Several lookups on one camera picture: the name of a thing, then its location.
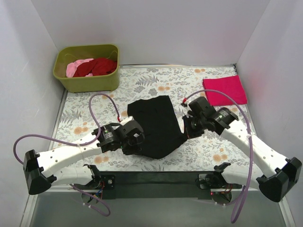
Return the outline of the black t shirt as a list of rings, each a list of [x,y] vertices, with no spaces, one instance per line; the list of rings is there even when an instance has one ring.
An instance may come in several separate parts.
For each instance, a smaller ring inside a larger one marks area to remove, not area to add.
[[[161,159],[187,141],[169,96],[137,100],[127,106],[127,113],[140,124],[145,136],[136,155]]]

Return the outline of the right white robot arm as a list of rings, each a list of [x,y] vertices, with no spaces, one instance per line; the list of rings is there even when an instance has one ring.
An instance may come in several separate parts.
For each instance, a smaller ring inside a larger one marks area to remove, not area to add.
[[[297,184],[302,162],[296,157],[285,157],[248,132],[248,127],[230,109],[215,110],[205,97],[192,102],[184,99],[181,104],[187,108],[183,122],[189,139],[200,137],[205,131],[214,132],[235,145],[259,168],[244,171],[228,163],[215,166],[214,171],[223,183],[258,189],[273,202],[280,202]]]

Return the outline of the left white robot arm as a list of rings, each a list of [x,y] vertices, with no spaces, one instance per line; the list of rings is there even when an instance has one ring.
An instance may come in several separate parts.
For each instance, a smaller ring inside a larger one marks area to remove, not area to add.
[[[143,128],[135,120],[110,123],[95,129],[75,142],[74,146],[25,154],[23,170],[30,195],[41,194],[52,186],[62,184],[89,185],[101,182],[101,175],[93,166],[71,167],[82,159],[107,151],[121,149],[126,154],[136,154],[144,140]]]

